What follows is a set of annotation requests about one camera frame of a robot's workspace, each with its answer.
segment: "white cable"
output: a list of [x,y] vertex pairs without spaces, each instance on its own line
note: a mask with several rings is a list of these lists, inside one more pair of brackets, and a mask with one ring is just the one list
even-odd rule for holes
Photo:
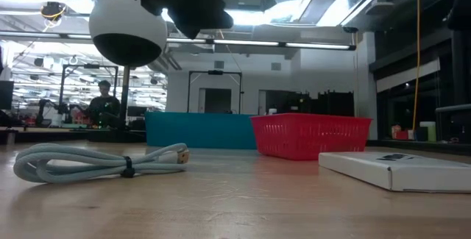
[[[185,144],[153,151],[132,158],[136,174],[167,174],[185,170],[189,151]],[[50,160],[65,160],[90,165],[48,165]],[[59,144],[42,143],[19,152],[13,170],[21,179],[37,183],[67,183],[99,176],[120,174],[126,169],[122,156],[105,154]]]

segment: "white box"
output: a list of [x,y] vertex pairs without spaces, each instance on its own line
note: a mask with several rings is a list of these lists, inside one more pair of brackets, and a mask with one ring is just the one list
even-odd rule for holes
[[321,153],[319,165],[394,191],[471,192],[471,165],[411,154]]

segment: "blue bin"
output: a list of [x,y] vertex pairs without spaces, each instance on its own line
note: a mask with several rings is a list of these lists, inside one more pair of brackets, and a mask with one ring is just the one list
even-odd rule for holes
[[146,113],[147,145],[257,149],[250,115]]

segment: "man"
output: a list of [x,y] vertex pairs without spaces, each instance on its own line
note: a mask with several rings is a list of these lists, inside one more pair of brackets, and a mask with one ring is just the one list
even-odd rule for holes
[[109,113],[118,116],[120,103],[116,97],[110,96],[111,84],[108,81],[103,80],[98,83],[98,86],[101,96],[92,99],[90,106],[85,112],[92,120],[93,125],[106,126],[106,124],[100,124],[100,121],[102,121],[100,115],[102,113]]

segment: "plastic basket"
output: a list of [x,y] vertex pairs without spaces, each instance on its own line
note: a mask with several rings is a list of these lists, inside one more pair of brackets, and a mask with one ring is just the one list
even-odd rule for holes
[[370,118],[287,113],[251,117],[261,154],[318,160],[321,152],[364,151]]

